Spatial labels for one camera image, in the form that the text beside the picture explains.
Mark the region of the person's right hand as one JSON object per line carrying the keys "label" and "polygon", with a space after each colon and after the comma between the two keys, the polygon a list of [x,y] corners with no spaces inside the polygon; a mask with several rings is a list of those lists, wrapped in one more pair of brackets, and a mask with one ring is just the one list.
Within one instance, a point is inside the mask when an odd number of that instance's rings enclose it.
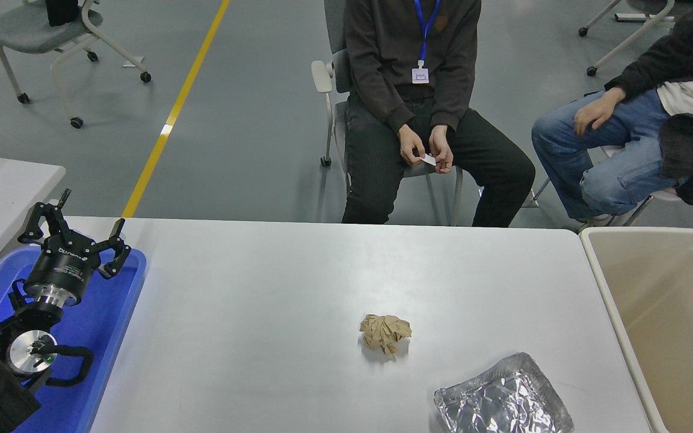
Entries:
{"label": "person's right hand", "polygon": [[408,165],[416,165],[422,162],[426,155],[423,141],[419,135],[407,124],[401,126],[397,132],[401,145],[401,157]]}
{"label": "person's right hand", "polygon": [[593,102],[583,106],[574,115],[574,132],[578,137],[585,135],[588,127],[596,131],[613,115],[615,107],[624,100],[626,93],[619,86],[614,86]]}

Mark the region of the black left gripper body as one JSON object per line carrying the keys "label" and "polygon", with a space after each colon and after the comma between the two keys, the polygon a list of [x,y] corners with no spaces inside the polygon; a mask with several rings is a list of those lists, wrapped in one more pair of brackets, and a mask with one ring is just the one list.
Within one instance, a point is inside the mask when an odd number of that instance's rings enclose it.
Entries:
{"label": "black left gripper body", "polygon": [[83,298],[94,269],[100,264],[99,253],[85,252],[94,240],[69,233],[67,239],[55,234],[46,239],[42,251],[24,284],[25,292],[35,298],[43,287],[67,291],[72,298]]}

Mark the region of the person's left hand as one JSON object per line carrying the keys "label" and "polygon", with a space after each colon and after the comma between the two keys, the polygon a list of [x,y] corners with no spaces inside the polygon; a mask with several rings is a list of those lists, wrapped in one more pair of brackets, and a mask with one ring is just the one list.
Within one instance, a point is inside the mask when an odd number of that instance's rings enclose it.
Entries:
{"label": "person's left hand", "polygon": [[450,173],[453,167],[453,151],[450,148],[446,134],[448,133],[448,125],[435,125],[432,128],[429,137],[429,145],[431,146],[431,155],[434,157],[436,173]]}

